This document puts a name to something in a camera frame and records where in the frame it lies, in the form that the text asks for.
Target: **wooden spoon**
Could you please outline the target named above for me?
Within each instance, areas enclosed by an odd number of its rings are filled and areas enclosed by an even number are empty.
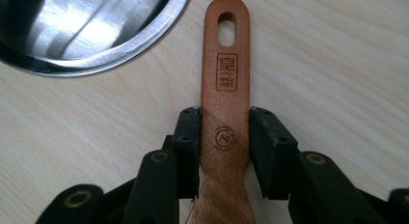
[[[235,43],[218,42],[219,23]],[[250,24],[240,0],[214,0],[204,19],[200,162],[204,181],[187,223],[255,223],[244,187],[249,162]]]

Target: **metal bowl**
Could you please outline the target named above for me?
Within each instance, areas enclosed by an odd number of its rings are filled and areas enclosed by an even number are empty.
[[[188,0],[0,0],[0,60],[47,76],[108,70],[142,53]]]

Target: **circular logo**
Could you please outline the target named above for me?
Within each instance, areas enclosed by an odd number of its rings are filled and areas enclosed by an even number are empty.
[[[216,132],[216,148],[219,150],[230,150],[236,141],[234,130],[228,126],[221,126],[215,130]]]

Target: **wooden surface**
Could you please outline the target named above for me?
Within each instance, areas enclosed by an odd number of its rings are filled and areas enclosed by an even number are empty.
[[[205,9],[191,0],[157,45],[72,79],[0,64],[0,223],[33,223],[78,183],[109,191],[200,104]],[[251,19],[250,104],[274,112],[303,151],[327,154],[386,199],[409,187],[409,0],[242,0]],[[246,176],[258,223],[290,223]],[[192,204],[181,201],[180,220]]]
[[[227,20],[235,26],[231,45],[219,41],[220,26]],[[203,50],[200,162],[204,176],[187,223],[255,223],[244,187],[250,160],[250,20],[242,1],[211,2],[205,13]]]

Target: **branded stamp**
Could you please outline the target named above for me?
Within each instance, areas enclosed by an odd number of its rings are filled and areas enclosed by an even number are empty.
[[[217,54],[217,91],[237,91],[237,54]]]
[[[227,151],[234,147],[235,137],[234,130],[228,126],[221,126],[215,130],[216,132],[216,148]]]

